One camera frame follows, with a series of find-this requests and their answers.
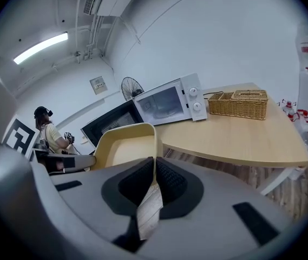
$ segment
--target yellow shirt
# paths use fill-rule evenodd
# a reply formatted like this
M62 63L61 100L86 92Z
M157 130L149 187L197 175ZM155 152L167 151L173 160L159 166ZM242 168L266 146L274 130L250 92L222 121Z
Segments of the yellow shirt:
M57 145L56 140L58 138L62 138L62 136L57 130L57 128L51 123L42 126L41 138L46 139L48 141L50 149L52 149L57 154L62 154L62 151L66 150L59 148L59 146Z

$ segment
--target wicker basket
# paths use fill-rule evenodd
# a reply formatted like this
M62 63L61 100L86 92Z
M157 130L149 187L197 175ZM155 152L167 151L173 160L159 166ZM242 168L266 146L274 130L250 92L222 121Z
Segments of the wicker basket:
M266 119L268 96L265 90L237 90L217 93L208 99L209 111L216 115Z

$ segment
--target black pad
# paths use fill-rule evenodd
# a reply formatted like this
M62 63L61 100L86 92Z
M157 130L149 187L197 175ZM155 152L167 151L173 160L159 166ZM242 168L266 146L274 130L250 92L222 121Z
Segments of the black pad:
M64 191L64 190L68 190L77 186L81 186L82 183L80 181L74 180L71 182L66 182L66 183L62 183L62 184L57 184L55 185L56 189L58 192Z
M272 225L249 203L233 205L233 209L259 245L265 245L279 235Z
M179 218L189 214L203 197L203 183L197 176L162 157L156 159L156 180L163 202L160 219Z
M131 217L126 233L112 241L113 244L130 252L136 252L144 242L145 240L141 240L139 236L136 217Z
M135 216L137 207L153 182L153 175L154 159L148 157L104 182L102 198L115 214Z

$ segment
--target person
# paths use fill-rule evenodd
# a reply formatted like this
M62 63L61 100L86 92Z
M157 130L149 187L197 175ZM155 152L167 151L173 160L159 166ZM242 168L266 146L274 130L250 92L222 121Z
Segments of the person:
M45 107L39 106L35 112L36 128L40 131L41 139L49 144L49 149L53 153L67 154L68 146L72 144L72 140L63 138L57 128L53 125L49 117L52 111L48 111Z

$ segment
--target controller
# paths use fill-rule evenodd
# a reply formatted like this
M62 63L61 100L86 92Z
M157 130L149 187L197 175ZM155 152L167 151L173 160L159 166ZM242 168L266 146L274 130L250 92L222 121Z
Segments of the controller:
M72 136L71 133L65 132L65 133L63 134L63 136L64 136L64 138L65 138L66 140L69 140L71 144L74 143L74 137Z

